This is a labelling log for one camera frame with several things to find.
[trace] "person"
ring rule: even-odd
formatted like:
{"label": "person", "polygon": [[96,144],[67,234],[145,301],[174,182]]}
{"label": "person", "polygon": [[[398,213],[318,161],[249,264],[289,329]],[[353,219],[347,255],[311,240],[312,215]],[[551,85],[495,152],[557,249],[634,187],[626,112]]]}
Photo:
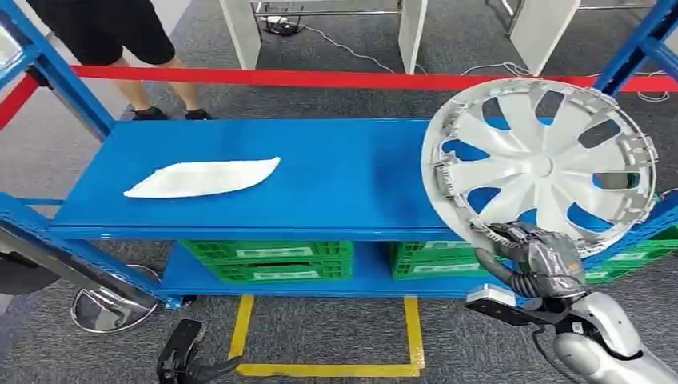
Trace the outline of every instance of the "person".
{"label": "person", "polygon": [[[150,0],[28,0],[39,18],[85,66],[129,66],[123,47],[158,67],[183,67]],[[113,80],[134,108],[134,120],[165,120],[137,80]],[[183,100],[186,119],[209,120],[194,84],[169,83]]]}

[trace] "white cable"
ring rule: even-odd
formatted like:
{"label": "white cable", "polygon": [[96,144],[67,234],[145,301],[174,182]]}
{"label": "white cable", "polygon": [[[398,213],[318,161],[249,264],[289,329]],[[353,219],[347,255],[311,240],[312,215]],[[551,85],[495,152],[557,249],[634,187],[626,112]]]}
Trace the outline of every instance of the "white cable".
{"label": "white cable", "polygon": [[[643,76],[657,76],[657,75],[662,75],[666,74],[666,72],[662,70],[657,70],[655,72],[637,72],[636,74],[641,74]],[[636,92],[638,95],[638,98],[644,102],[665,102],[671,98],[671,95],[669,92],[664,91],[661,96],[659,97],[654,97],[654,96],[647,96],[646,94],[643,94],[642,92]]]}
{"label": "white cable", "polygon": [[[316,28],[312,28],[310,26],[303,26],[303,29],[306,30],[311,30],[320,36],[322,36],[323,39],[327,40],[334,46],[338,46],[339,48],[342,48],[344,50],[347,50],[351,55],[355,56],[356,58],[364,58],[367,60],[371,60],[375,64],[377,64],[380,68],[387,70],[391,74],[395,74],[396,72],[384,64],[381,64],[381,62],[372,56],[368,56],[366,54],[357,54],[350,46],[345,46],[344,44],[340,44],[339,42],[334,41],[330,36],[328,36],[325,32],[322,30],[318,30]],[[421,64],[415,64],[416,68],[419,68],[422,74],[429,74],[427,70],[424,69]],[[523,68],[522,66],[517,65],[515,62],[500,62],[497,64],[486,64],[486,65],[480,65],[480,66],[472,66],[471,68],[468,68],[464,72],[460,74],[460,76],[464,76],[466,74],[470,74],[474,70],[479,70],[483,68],[497,68],[497,67],[504,67],[508,72],[510,72],[513,76],[516,77],[521,77],[521,76],[532,76],[532,73],[530,73],[529,70],[526,68]],[[642,76],[657,76],[661,74],[666,74],[666,72],[662,70],[658,70],[656,72],[637,72],[636,74],[642,75]],[[600,76],[600,74],[589,74],[587,75],[588,77],[596,77]],[[653,97],[653,96],[647,96],[646,94],[643,94],[642,92],[637,92],[638,98],[644,102],[665,102],[671,98],[671,95],[669,92],[664,92],[661,96],[659,97]]]}
{"label": "white cable", "polygon": [[467,70],[462,72],[460,74],[460,76],[470,74],[474,70],[479,70],[479,69],[482,69],[482,68],[497,68],[499,66],[503,66],[504,69],[506,69],[508,72],[510,72],[513,76],[532,76],[532,74],[529,72],[529,70],[526,70],[522,66],[517,65],[515,62],[500,62],[500,63],[497,63],[497,64],[472,66],[471,68],[468,68]]}
{"label": "white cable", "polygon": [[[483,66],[472,66],[471,68],[468,68],[464,72],[461,73],[461,75],[465,74],[470,74],[474,70],[479,70],[481,68],[496,68],[498,66],[503,66],[508,72],[510,72],[513,76],[532,76],[532,74],[529,72],[529,70],[526,70],[522,66],[517,65],[515,62],[500,62],[498,64],[488,64],[488,65],[483,65]],[[662,75],[666,74],[666,72],[662,70],[658,70],[656,72],[636,72],[636,74],[639,74],[641,76],[657,76],[657,75]],[[595,78],[596,76],[600,76],[600,74],[587,74],[586,75],[589,78]],[[654,96],[647,96],[646,94],[643,94],[642,92],[636,92],[638,95],[638,98],[644,102],[665,102],[671,98],[671,95],[669,92],[664,92],[661,96],[659,97],[654,97]]]}
{"label": "white cable", "polygon": [[338,43],[338,42],[335,42],[334,40],[332,40],[332,38],[331,38],[330,36],[328,36],[327,34],[325,34],[325,32],[323,32],[323,31],[321,31],[321,30],[317,30],[317,29],[312,28],[312,27],[310,27],[310,26],[304,26],[303,28],[304,28],[305,30],[312,30],[313,32],[315,32],[315,33],[317,33],[317,34],[320,34],[320,36],[322,36],[323,39],[327,40],[328,42],[331,42],[332,45],[338,46],[339,48],[343,48],[343,49],[347,50],[349,53],[351,53],[353,56],[355,56],[355,57],[357,57],[357,58],[366,58],[366,59],[368,59],[368,60],[372,60],[375,64],[377,64],[377,65],[380,66],[381,68],[387,70],[388,72],[390,72],[390,73],[392,73],[392,74],[395,74],[395,71],[393,71],[392,69],[388,68],[388,67],[385,66],[384,64],[381,64],[381,62],[379,62],[379,60],[376,60],[376,59],[373,58],[372,56],[367,56],[367,55],[365,55],[365,54],[357,54],[353,49],[351,49],[350,46],[345,46],[344,44],[340,44],[340,43]]}
{"label": "white cable", "polygon": [[417,64],[415,64],[414,66],[415,66],[416,68],[419,68],[419,70],[421,71],[422,74],[429,74],[429,72],[428,72],[427,70],[425,70],[424,67],[421,66],[421,64],[418,64],[418,63],[417,63]]}

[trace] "black shorts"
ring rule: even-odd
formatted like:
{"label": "black shorts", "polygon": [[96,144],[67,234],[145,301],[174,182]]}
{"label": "black shorts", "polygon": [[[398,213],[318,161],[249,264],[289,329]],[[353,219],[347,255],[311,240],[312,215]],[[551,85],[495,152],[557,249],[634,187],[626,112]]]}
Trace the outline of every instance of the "black shorts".
{"label": "black shorts", "polygon": [[86,66],[108,66],[127,48],[148,64],[174,58],[150,0],[29,0],[40,19]]}

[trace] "blue metal shelf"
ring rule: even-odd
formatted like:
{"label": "blue metal shelf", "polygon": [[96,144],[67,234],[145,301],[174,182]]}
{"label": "blue metal shelf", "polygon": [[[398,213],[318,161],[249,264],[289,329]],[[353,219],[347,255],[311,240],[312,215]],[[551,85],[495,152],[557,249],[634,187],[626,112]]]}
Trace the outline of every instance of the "blue metal shelf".
{"label": "blue metal shelf", "polygon": [[[461,240],[421,184],[422,119],[120,122],[52,221],[63,238]],[[176,162],[265,159],[262,184],[201,198],[123,192]]]}
{"label": "blue metal shelf", "polygon": [[183,246],[172,249],[162,276],[165,294],[258,294],[279,296],[463,298],[484,282],[501,285],[495,278],[391,279],[387,259],[375,242],[356,242],[353,279],[336,282],[231,283],[219,281]]}
{"label": "blue metal shelf", "polygon": [[[0,0],[0,22],[23,48],[10,65],[0,68],[0,86],[33,63],[103,141],[53,221],[2,193],[0,221],[116,274],[173,308],[185,294],[462,297],[482,282],[496,282],[490,278],[396,282],[376,251],[374,241],[459,239],[437,217],[421,185],[419,159],[427,120],[115,122],[11,0]],[[663,43],[676,25],[678,0],[658,0],[595,87],[614,95],[648,57],[678,78],[678,56]],[[273,156],[282,158],[279,169],[248,190],[157,201],[122,195],[157,168],[175,162]],[[677,222],[678,192],[674,192],[646,222],[585,265],[594,267]],[[225,284],[175,247],[158,285],[84,241],[93,238],[373,242],[358,243],[355,277],[349,282]]]}

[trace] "crate label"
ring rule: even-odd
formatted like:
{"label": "crate label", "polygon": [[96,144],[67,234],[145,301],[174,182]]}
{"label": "crate label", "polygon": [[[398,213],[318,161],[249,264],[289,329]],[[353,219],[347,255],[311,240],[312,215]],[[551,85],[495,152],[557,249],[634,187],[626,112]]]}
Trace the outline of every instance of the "crate label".
{"label": "crate label", "polygon": [[586,278],[604,278],[609,274],[607,270],[601,270],[598,272],[587,272]]}
{"label": "crate label", "polygon": [[309,270],[306,272],[254,272],[254,280],[284,280],[291,278],[319,278],[320,275],[317,274],[315,270]]}
{"label": "crate label", "polygon": [[642,260],[647,256],[648,252],[633,252],[630,254],[618,254],[617,256],[610,258],[610,261],[621,262],[624,260]]}
{"label": "crate label", "polygon": [[270,250],[235,250],[238,258],[276,258],[279,256],[313,256],[310,246],[272,248]]}
{"label": "crate label", "polygon": [[425,250],[446,250],[448,248],[470,248],[467,242],[426,242]]}
{"label": "crate label", "polygon": [[458,270],[479,270],[481,265],[474,264],[458,264],[455,266],[415,266],[413,272],[415,274],[430,274],[433,272],[451,272]]}

